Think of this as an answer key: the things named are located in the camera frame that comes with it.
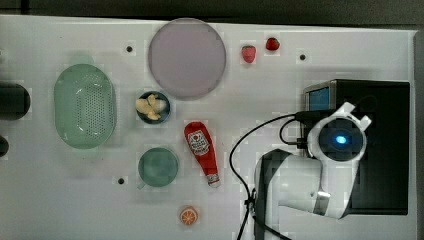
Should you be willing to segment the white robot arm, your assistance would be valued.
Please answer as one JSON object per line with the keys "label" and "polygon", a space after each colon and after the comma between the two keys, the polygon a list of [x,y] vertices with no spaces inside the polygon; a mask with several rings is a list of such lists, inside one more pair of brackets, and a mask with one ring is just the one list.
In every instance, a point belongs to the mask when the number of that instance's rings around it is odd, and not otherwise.
{"label": "white robot arm", "polygon": [[255,169],[254,239],[279,240],[281,206],[340,219],[352,194],[359,164],[367,148],[372,120],[354,115],[349,102],[335,111],[297,112],[294,120],[309,129],[299,144],[305,156],[274,149]]}

